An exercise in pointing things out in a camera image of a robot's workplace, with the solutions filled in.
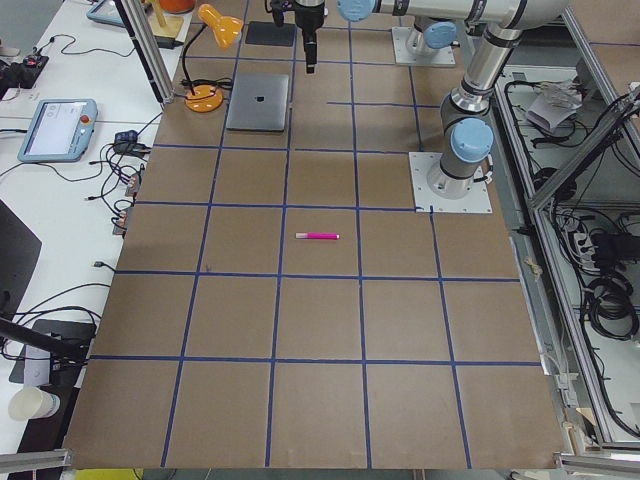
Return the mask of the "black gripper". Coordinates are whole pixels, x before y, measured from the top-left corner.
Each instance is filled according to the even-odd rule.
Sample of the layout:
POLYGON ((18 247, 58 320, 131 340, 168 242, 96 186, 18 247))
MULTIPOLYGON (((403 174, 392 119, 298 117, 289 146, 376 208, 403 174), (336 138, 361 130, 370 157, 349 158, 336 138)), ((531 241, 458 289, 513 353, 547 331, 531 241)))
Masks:
POLYGON ((296 25, 301 29, 307 74, 314 74, 317 65, 317 31, 323 26, 325 2, 322 0, 295 0, 293 2, 296 25))

